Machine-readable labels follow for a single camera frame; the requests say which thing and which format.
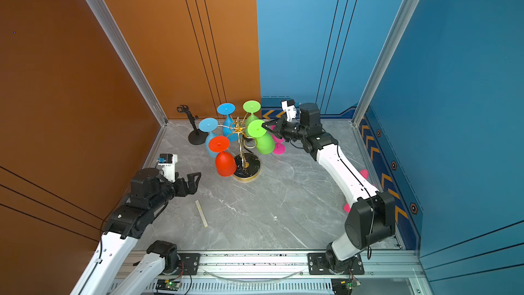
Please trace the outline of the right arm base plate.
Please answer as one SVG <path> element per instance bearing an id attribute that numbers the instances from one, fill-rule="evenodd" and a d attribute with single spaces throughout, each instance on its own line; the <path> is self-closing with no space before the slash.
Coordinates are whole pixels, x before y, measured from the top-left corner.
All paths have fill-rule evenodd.
<path id="1" fill-rule="evenodd" d="M 360 254 L 344 261 L 338 260 L 330 251 L 307 254 L 311 275 L 363 275 L 364 265 Z"/>

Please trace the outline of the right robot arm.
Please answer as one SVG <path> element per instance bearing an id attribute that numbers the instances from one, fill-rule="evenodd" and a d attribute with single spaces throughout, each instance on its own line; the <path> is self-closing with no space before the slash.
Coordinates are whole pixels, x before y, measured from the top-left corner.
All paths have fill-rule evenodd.
<path id="1" fill-rule="evenodd" d="M 325 254 L 328 268 L 344 273 L 361 252 L 371 255 L 373 244 L 395 235 L 394 196 L 369 183 L 349 162 L 338 140 L 324 130 L 317 104 L 298 108 L 293 101 L 282 104 L 286 116 L 263 123 L 263 128 L 285 142 L 301 142 L 304 151 L 334 179 L 350 207 L 344 233 L 327 246 Z"/>

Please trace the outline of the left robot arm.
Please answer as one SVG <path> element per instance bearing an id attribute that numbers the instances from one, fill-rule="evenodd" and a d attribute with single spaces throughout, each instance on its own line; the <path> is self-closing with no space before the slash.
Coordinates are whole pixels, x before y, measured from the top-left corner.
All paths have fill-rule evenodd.
<path id="1" fill-rule="evenodd" d="M 146 228 L 160 216 L 175 197 L 196 194 L 201 173 L 178 174 L 168 179 L 156 168 L 138 171 L 130 182 L 130 197 L 110 215 L 90 263 L 72 290 L 73 294 L 108 294 L 125 259 Z M 135 269 L 113 294 L 141 294 L 162 273 L 169 277 L 192 277 L 197 264 L 185 264 L 173 243 L 153 242 Z"/>

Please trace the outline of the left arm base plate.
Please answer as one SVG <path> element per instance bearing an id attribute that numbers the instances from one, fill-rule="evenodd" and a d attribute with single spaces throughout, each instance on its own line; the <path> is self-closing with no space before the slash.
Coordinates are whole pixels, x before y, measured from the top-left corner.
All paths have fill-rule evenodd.
<path id="1" fill-rule="evenodd" d="M 178 253 L 176 256 L 161 258 L 164 269 L 159 276 L 176 278 L 180 276 L 196 276 L 199 270 L 201 254 L 199 253 Z"/>

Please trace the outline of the magenta wine glass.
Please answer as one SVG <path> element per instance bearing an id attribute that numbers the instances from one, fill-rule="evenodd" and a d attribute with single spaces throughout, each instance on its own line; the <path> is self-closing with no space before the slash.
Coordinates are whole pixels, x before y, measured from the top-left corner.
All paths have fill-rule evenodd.
<path id="1" fill-rule="evenodd" d="M 273 139 L 273 141 L 275 143 L 275 147 L 274 147 L 273 153 L 275 155 L 282 155 L 282 154 L 284 154 L 286 152 L 285 145 L 283 144 L 285 140 L 277 138 L 277 136 L 275 136 L 274 134 L 272 134 L 272 139 Z"/>

